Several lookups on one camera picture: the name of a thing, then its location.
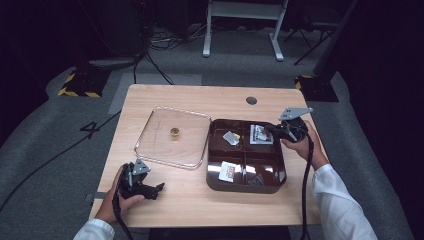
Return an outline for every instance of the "human hand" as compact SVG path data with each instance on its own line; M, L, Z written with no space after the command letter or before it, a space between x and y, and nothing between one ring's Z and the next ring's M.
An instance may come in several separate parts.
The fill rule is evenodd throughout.
M113 212L112 200L113 200L113 196L115 194L116 185L118 184L119 177L121 176L122 169L123 168L121 166L121 168L119 168L118 172L116 173L115 179L113 180L112 187L107 192L105 198L103 199L103 203L100 206L99 211L97 212L96 216L94 217L94 218L103 220L103 221L109 223L110 225L112 225L113 223L115 223L117 221L115 214ZM121 215L124 215L128 211L128 209L130 209L136 203L144 200L143 195L135 195L135 196L130 197L128 199L124 199L119 193L118 193L118 195L119 195L119 207L121 208Z
M321 140L318 137L316 130L312 127L311 123L307 120L304 121L306 127L308 128L308 134L311 137L312 142L314 143L314 151L312 156L312 167L317 170L321 166L328 164L329 161L327 157L325 157L324 153L321 149ZM305 160L308 159L309 155L309 142L308 138L305 137L302 141L297 143L292 143L287 139L281 139L281 143L283 143L287 148L295 150L299 156Z

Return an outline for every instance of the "wooden table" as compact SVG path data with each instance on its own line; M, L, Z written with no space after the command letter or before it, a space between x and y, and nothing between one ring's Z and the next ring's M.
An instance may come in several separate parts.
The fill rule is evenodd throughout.
M250 105L247 97L255 97ZM135 162L134 146L155 107L167 106L209 115L212 120L237 119L278 124L286 107L306 107L297 89L236 88L205 86L132 85L126 96L119 123L98 187L107 192L119 167ZM302 116L314 125L310 114ZM123 219L129 227L266 226L302 223L301 189L306 162L283 147L287 181L274 194L214 191L206 183L207 154L196 170L158 163L145 163L151 172L144 180L150 186L165 182L157 200L145 200ZM309 174L307 216L309 224L320 223L312 200ZM95 199L90 218L98 211Z

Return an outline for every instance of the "white sleeve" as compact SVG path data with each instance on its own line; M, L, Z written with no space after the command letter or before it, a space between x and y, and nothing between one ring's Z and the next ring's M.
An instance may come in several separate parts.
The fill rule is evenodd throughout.
M93 239L93 240L104 240L113 239L115 231L105 221L100 219L90 219L75 235L74 240L80 239Z
M321 212L324 237L330 239L377 239L361 206L346 189L330 164L314 174L312 197Z

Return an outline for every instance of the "brown plastic tray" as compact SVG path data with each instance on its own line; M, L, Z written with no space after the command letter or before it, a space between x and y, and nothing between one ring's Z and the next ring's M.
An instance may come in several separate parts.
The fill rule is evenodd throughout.
M216 119L209 127L206 182L217 191L275 193L287 179L281 143L250 144L251 125L270 123ZM223 136L231 131L240 136L236 146ZM219 179L222 162L236 164L233 182Z

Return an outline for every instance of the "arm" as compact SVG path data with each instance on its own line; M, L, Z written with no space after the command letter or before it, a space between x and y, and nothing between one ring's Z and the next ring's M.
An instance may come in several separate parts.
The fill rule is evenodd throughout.
M115 214L113 212L112 199L115 193L116 185L118 184L119 177L121 176L122 167L116 173L115 179L111 189L107 192L102 205L97 212L94 219L90 219L75 235L76 239L113 239L115 231L112 224L116 222ZM125 214L128 209L136 203L144 200L144 196L136 195L128 199L124 199L119 195L119 206L121 207L121 214Z
M343 180L322 152L321 141L311 124L305 121L308 134L314 142L312 167L312 197L321 212L321 223L326 239L377 239L361 206L350 196ZM281 142L295 150L303 159L308 158L308 139L292 143Z

